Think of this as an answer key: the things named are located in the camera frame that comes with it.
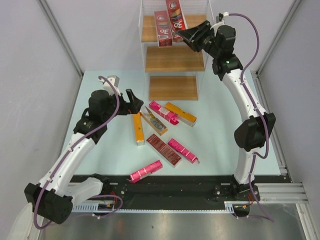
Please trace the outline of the red silver 3D toothpaste box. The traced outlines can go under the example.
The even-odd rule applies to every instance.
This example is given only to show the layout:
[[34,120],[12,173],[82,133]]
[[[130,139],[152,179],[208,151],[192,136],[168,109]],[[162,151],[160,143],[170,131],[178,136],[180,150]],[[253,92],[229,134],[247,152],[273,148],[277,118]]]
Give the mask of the red silver 3D toothpaste box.
[[188,25],[185,21],[185,17],[182,11],[182,7],[179,0],[166,0],[167,13],[170,20],[170,27],[172,31],[173,40],[175,42],[182,42],[183,39],[178,35],[178,31],[186,30]]

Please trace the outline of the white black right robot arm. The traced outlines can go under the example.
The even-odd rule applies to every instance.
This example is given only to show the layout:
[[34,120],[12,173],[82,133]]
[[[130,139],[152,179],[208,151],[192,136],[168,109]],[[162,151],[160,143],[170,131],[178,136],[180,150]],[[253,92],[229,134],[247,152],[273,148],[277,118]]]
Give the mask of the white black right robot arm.
[[259,149],[269,150],[269,137],[276,122],[273,113],[261,106],[245,80],[245,69],[234,54],[236,30],[219,22],[178,30],[177,34],[194,51],[205,51],[212,57],[212,70],[230,91],[240,112],[241,125],[234,132],[239,147],[238,162],[229,189],[222,193],[228,199],[244,201],[254,196],[254,170]]

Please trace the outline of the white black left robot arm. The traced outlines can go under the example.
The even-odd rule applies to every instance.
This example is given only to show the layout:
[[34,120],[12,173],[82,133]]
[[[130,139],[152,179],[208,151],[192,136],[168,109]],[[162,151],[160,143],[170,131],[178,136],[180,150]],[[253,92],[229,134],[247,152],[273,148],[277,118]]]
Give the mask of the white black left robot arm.
[[86,200],[116,198],[111,194],[109,178],[97,173],[74,187],[70,187],[69,183],[86,155],[107,131],[108,122],[115,116],[140,112],[144,102],[131,89],[127,89],[126,93],[129,101],[124,100],[122,93],[103,89],[91,93],[88,107],[76,123],[65,150],[37,184],[29,183],[24,189],[36,216],[62,224],[72,209]]

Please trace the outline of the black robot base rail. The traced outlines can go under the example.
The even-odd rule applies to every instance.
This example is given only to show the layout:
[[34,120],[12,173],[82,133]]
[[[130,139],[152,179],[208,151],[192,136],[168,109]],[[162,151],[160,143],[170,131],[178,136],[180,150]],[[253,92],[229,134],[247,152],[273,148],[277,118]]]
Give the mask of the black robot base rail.
[[204,200],[249,202],[259,199],[262,184],[285,184],[282,176],[258,176],[257,182],[239,187],[233,177],[223,176],[148,176],[130,183],[124,175],[108,175],[102,194],[116,194],[124,201]]

